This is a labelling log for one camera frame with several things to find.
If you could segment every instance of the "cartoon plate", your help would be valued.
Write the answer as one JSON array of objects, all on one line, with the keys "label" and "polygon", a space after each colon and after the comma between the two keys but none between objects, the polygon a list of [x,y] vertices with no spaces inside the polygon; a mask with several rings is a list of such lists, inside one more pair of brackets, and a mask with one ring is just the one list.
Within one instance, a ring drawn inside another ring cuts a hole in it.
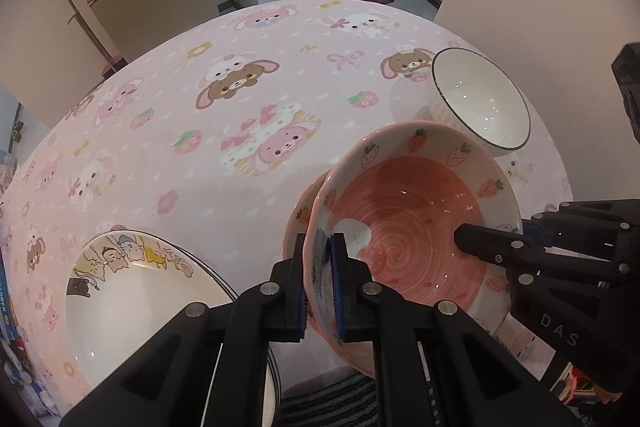
[{"label": "cartoon plate", "polygon": [[[212,269],[159,237],[103,233],[82,249],[68,280],[66,327],[78,367],[93,389],[187,304],[214,307],[237,296]],[[268,366],[263,427],[280,397],[272,353]]]}]

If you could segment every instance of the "pink swirl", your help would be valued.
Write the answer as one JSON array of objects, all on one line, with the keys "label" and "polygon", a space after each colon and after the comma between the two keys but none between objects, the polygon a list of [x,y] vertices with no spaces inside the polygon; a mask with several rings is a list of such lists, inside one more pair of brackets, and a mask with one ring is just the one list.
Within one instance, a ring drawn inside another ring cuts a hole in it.
[{"label": "pink swirl", "polygon": [[453,232],[484,220],[473,193],[452,171],[426,158],[393,158],[358,176],[335,203],[329,228],[357,219],[372,233],[358,257],[379,282],[431,305],[451,299],[468,309],[485,263],[462,253]]}]

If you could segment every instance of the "metal pin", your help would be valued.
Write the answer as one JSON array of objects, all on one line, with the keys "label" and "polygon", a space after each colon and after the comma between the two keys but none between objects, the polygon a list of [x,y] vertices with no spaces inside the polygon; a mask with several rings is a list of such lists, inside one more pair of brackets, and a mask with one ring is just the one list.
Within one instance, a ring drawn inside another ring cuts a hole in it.
[{"label": "metal pin", "polygon": [[382,292],[382,286],[377,282],[369,281],[362,285],[362,291],[367,295],[378,295]]},{"label": "metal pin", "polygon": [[458,311],[458,305],[453,301],[441,301],[438,303],[438,311],[443,315],[453,315]]},{"label": "metal pin", "polygon": [[518,277],[518,282],[527,286],[533,282],[533,276],[530,273],[523,273]]},{"label": "metal pin", "polygon": [[207,307],[201,302],[192,302],[191,304],[187,304],[184,312],[188,317],[200,317],[206,309]]},{"label": "metal pin", "polygon": [[260,293],[263,295],[276,295],[280,291],[280,286],[276,282],[263,282],[260,286]]}]

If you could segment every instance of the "strawberry bowl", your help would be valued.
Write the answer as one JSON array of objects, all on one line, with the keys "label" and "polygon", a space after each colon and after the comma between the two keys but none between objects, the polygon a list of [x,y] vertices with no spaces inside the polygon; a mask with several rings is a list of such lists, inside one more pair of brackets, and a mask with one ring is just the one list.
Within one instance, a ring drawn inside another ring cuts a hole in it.
[{"label": "strawberry bowl", "polygon": [[490,333],[510,300],[505,270],[462,253],[462,223],[521,232],[513,191],[491,155],[460,131],[430,121],[383,127],[356,143],[319,187],[303,248],[315,327],[336,353],[372,375],[370,343],[337,337],[326,238],[341,232],[350,257],[406,299],[455,301]]},{"label": "strawberry bowl", "polygon": [[526,144],[529,109],[518,88],[488,58],[463,48],[446,48],[433,58],[427,106],[433,120],[478,140],[492,156]]}]

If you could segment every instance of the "round table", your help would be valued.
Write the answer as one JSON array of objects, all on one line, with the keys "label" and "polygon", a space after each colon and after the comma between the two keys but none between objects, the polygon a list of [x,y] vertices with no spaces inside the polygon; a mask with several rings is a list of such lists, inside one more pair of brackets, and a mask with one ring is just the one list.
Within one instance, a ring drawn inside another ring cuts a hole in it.
[{"label": "round table", "polygon": [[[267,280],[303,189],[374,129],[428,118],[428,72],[383,76],[385,58],[452,46],[473,49],[393,7],[291,0],[193,28],[79,102],[18,170],[3,206],[15,315],[61,412],[89,390],[65,324],[83,245],[119,225],[179,245],[238,293]],[[529,111],[529,142],[497,160],[524,217],[572,199],[558,151]],[[273,347],[285,390],[344,365],[313,331]],[[529,362],[538,376],[545,347]]]}]

